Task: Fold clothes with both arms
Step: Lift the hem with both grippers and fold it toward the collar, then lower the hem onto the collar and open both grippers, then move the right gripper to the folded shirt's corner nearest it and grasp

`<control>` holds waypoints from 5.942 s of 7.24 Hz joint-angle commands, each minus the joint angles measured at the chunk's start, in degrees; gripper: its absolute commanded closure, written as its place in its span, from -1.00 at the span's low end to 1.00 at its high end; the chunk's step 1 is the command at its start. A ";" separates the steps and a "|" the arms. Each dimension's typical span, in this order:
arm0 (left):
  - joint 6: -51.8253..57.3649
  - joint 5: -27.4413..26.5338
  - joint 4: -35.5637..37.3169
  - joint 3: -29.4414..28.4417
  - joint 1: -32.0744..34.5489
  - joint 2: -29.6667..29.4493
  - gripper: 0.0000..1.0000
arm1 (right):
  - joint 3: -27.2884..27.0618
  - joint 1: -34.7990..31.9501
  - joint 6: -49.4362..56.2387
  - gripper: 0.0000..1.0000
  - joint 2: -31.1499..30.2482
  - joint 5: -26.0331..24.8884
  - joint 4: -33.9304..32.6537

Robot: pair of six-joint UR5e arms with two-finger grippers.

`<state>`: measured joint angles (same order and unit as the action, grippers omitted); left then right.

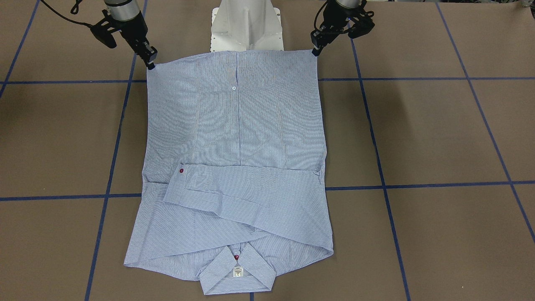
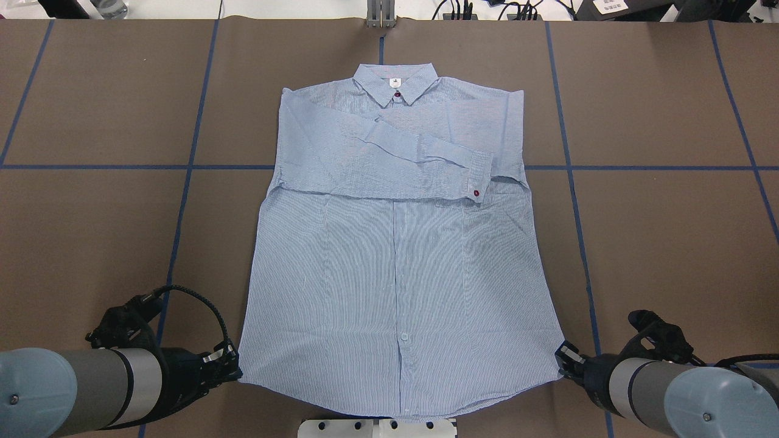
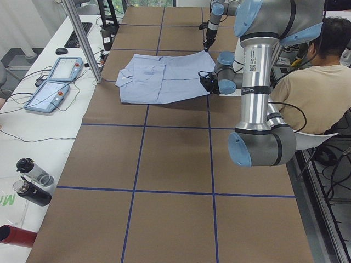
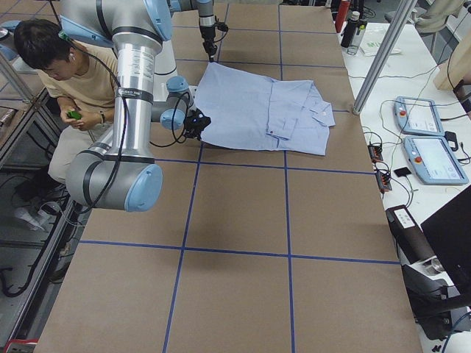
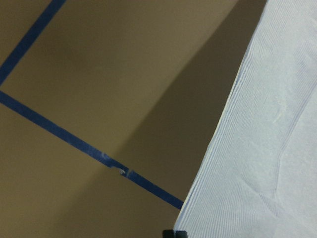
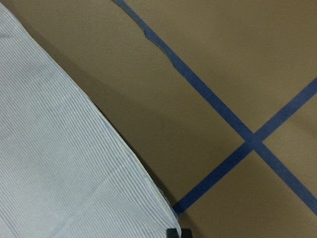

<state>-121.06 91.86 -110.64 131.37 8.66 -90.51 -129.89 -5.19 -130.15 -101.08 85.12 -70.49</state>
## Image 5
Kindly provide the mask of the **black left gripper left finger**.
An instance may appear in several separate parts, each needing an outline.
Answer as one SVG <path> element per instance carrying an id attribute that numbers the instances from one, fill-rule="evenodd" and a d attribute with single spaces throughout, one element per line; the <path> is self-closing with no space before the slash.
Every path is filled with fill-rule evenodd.
<path id="1" fill-rule="evenodd" d="M 163 230 L 162 237 L 163 238 L 174 238 L 174 230 Z"/>

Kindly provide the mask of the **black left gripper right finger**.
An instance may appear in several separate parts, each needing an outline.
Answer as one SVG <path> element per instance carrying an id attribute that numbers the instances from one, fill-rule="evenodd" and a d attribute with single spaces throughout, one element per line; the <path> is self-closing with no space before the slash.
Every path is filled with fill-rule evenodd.
<path id="1" fill-rule="evenodd" d="M 175 231 L 175 238 L 188 238 L 186 231 Z"/>

